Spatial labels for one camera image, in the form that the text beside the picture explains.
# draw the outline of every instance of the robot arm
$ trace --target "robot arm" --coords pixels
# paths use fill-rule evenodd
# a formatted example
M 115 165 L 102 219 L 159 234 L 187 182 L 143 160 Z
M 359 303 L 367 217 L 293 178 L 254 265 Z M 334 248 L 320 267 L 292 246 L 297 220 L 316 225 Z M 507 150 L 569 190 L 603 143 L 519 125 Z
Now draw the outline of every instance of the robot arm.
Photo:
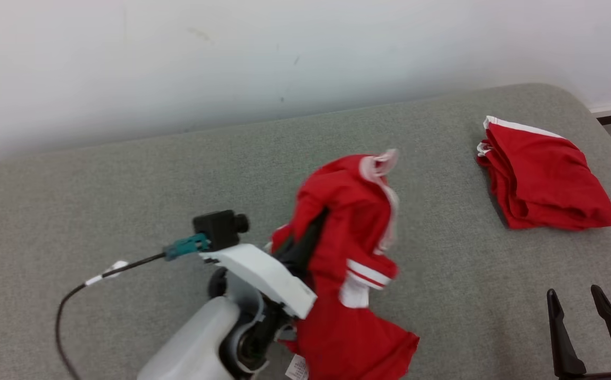
M 221 267 L 209 284 L 211 300 L 151 358 L 138 380 L 254 378 L 269 363 L 270 344 L 294 318 L 305 318 L 317 298 L 304 281 L 327 211 L 298 242 L 290 239 L 275 255 L 238 244 L 236 216 L 219 214 L 194 219 L 195 232 L 211 241 L 200 257 Z M 215 250 L 219 237 L 223 241 L 216 247 L 222 248 Z
M 608 328 L 611 339 L 611 303 L 599 286 L 593 284 L 591 290 L 594 304 Z M 573 349 L 573 344 L 568 337 L 568 332 L 564 325 L 564 309 L 561 307 L 559 297 L 554 289 L 547 291 L 547 310 L 549 311 L 549 331 L 552 341 L 554 375 L 559 380 L 567 380 L 569 378 L 611 380 L 611 373 L 585 375 L 587 372 L 585 363 L 575 354 L 575 349 Z

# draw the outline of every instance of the white stripe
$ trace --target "white stripe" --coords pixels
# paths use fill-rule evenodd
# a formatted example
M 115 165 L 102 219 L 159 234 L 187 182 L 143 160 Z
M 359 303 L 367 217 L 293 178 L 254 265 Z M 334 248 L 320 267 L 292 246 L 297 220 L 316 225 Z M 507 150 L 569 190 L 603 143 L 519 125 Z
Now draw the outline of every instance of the white stripe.
M 380 186 L 388 202 L 390 202 L 390 221 L 385 228 L 383 238 L 378 242 L 378 249 L 374 250 L 375 253 L 386 251 L 395 241 L 395 219 L 397 217 L 397 209 L 399 208 L 399 197 L 397 197 L 397 193 L 392 188 L 380 180 L 380 177 L 387 175 L 392 170 L 397 163 L 397 157 L 397 149 L 388 149 L 381 156 L 366 156 L 359 161 L 359 174 L 361 177 Z M 380 162 L 379 167 L 376 167 L 376 162 Z
M 367 281 L 366 279 L 361 278 L 360 276 L 354 274 L 353 272 L 348 271 L 348 274 L 350 275 L 350 277 L 352 279 L 354 279 L 355 281 L 358 281 L 360 283 L 363 283 L 366 286 L 372 287 L 372 288 L 377 289 L 377 290 L 381 290 L 382 289 L 382 287 L 379 286 L 378 284 L 374 284 L 371 281 Z
M 535 133 L 536 135 L 543 135 L 549 137 L 557 137 L 559 139 L 563 139 L 563 137 L 557 135 L 556 133 L 548 132 L 547 130 L 530 127 L 528 125 L 523 125 L 522 123 L 515 122 L 506 122 L 505 120 L 500 120 L 499 118 L 495 118 L 493 116 L 487 116 L 486 120 L 484 120 L 484 128 L 489 129 L 489 123 L 494 123 L 495 125 L 499 125 L 500 127 L 506 127 L 516 130 L 524 130 L 525 132 Z
M 383 284 L 384 286 L 386 284 L 389 284 L 390 281 L 392 281 L 390 277 L 386 276 L 385 274 L 382 274 L 381 272 L 378 272 L 378 270 L 373 270 L 367 267 L 366 265 L 359 264 L 359 262 L 356 262 L 354 260 L 348 259 L 348 267 L 349 269 L 354 270 L 355 272 L 361 274 L 367 279 L 376 281 L 377 283 Z

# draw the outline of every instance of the white label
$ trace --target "white label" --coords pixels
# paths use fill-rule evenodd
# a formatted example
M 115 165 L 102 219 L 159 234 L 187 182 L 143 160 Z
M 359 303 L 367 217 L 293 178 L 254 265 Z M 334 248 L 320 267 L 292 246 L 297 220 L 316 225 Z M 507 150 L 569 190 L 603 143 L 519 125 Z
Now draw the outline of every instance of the white label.
M 291 380 L 308 380 L 308 365 L 303 356 L 294 355 L 285 375 Z

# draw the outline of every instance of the black cable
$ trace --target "black cable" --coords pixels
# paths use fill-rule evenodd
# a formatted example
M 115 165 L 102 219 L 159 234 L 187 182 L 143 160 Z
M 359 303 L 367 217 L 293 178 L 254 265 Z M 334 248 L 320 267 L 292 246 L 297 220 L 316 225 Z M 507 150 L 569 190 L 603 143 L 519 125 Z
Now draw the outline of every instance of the black cable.
M 125 270 L 132 269 L 134 267 L 138 267 L 139 265 L 144 265 L 151 261 L 158 260 L 159 258 L 164 258 L 164 257 L 165 257 L 165 253 L 159 253 L 149 258 L 145 258 L 143 260 L 133 262 L 132 264 L 125 265 L 122 268 L 110 270 L 109 272 L 102 274 L 101 278 L 105 279 L 106 277 L 109 277 L 113 274 L 125 272 Z M 85 283 L 82 283 L 79 286 L 76 286 L 76 288 L 74 288 L 72 291 L 69 292 L 69 294 L 67 294 L 66 296 L 64 296 L 64 298 L 62 298 L 62 301 L 59 303 L 59 308 L 57 308 L 57 320 L 54 326 L 55 341 L 57 343 L 57 352 L 59 352 L 59 356 L 60 358 L 62 358 L 62 362 L 64 363 L 66 370 L 69 371 L 69 375 L 71 375 L 73 380 L 81 380 L 81 377 L 78 375 L 78 373 L 76 372 L 76 368 L 73 367 L 73 365 L 71 364 L 71 361 L 69 361 L 69 358 L 66 356 L 66 352 L 64 352 L 64 347 L 62 347 L 62 335 L 60 332 L 60 327 L 62 324 L 62 310 L 64 310 L 64 305 L 66 305 L 66 302 L 74 294 L 81 291 L 81 289 L 83 289 L 84 287 L 88 287 L 88 286 Z

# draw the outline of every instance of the white wall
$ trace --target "white wall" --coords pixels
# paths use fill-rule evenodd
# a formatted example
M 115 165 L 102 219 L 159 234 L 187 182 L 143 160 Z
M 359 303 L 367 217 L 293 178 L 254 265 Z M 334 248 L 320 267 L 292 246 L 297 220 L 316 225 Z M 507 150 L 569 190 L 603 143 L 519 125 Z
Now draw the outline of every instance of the white wall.
M 0 0 L 0 159 L 527 81 L 611 107 L 611 0 Z

